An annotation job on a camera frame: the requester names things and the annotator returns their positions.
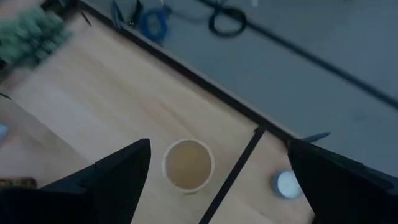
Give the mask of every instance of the cup rim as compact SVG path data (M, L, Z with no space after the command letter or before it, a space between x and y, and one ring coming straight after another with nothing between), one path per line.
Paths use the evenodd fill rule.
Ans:
M170 180L170 178L167 176L167 171L166 171L167 156L170 154L170 151L171 151L176 145L178 145L178 144L180 144L180 143L182 143L182 142L187 142L187 141L191 141L191 142L193 141L193 142L199 143L199 145L201 145L202 147L204 147L204 148L206 149L206 151L207 151L207 153L208 153L208 155L209 155L209 157L210 157L210 165L211 165L211 168L210 168L209 176L208 176L208 178L206 179L206 181L204 181L204 183L202 183L202 184L201 184L200 186L198 186L198 187L195 187L194 189L183 189L183 188L181 188L181 187L175 185L175 184ZM199 140L196 140L196 139L180 139L180 140L177 140L177 141L173 142L173 143L167 148L166 152L165 152L164 155L163 155L163 159L162 159L162 173L163 173L163 177L165 177L166 181L167 181L172 187L176 188L177 190L179 190L179 191L181 191L181 192L183 192L183 193L185 193L185 194L191 194L191 193L197 192L197 191L199 191L200 189L204 188L204 187L209 183L211 177L213 176L214 169L215 169L215 160L214 160L214 155L213 155L213 153L211 152L210 148L209 148L204 142L199 141Z

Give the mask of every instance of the cup of coffee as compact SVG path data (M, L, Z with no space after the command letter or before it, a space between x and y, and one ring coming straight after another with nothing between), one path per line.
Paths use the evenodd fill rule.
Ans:
M164 154L162 172L167 182L185 194L204 188L214 173L215 160L203 142L183 139L174 142Z

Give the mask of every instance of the cable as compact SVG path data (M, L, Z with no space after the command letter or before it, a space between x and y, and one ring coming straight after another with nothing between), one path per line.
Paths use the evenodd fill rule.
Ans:
M173 14L175 17L185 20L189 23L198 24L208 20L208 28L210 32L212 32L214 35L217 35L218 37L224 37L224 38L236 37L245 30L248 24L246 15L242 10L232 6L223 6L227 0L221 0L220 2L216 0L216 7L213 13L203 17L189 16L184 12L173 10L170 6L166 5L163 0L160 1L162 2L164 9L168 14ZM228 31L220 31L219 29L217 29L215 26L215 21L221 12L239 21L240 27L236 30L228 30Z

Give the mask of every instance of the coffee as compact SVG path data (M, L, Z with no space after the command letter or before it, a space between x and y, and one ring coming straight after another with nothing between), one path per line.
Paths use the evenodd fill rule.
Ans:
M209 152L196 141L182 141L171 148L166 157L166 173L170 181L182 189L195 189L210 176Z

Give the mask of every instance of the gray floor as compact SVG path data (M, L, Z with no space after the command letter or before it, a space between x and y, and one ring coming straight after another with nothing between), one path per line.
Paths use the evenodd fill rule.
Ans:
M98 0L98 4L109 0ZM154 0L144 4L156 5ZM209 14L194 0L169 1L192 16ZM349 70L390 94L398 93L398 2L394 0L230 0L251 20ZM398 114L326 71L253 31L219 39L207 24L169 18L163 47L293 132L331 131L319 145L398 176ZM233 26L226 19L220 26Z

